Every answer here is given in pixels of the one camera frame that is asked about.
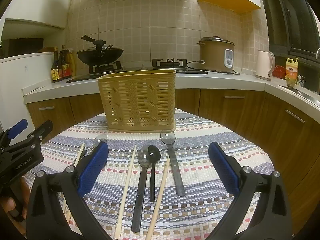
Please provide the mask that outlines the person's left hand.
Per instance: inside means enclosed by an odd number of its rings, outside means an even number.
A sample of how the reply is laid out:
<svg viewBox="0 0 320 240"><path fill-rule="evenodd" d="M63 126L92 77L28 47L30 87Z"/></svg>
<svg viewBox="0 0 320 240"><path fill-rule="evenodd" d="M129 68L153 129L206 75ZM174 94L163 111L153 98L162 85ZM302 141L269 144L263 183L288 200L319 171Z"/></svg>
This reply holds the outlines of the person's left hand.
<svg viewBox="0 0 320 240"><path fill-rule="evenodd" d="M30 197L30 189L24 177L20 178L20 189L23 197L22 217L26 219L27 207L28 207L29 197ZM8 213L9 211L12 211L16 207L16 203L13 198L9 196L5 196L5 197L1 197L1 206L3 207L4 211Z"/></svg>

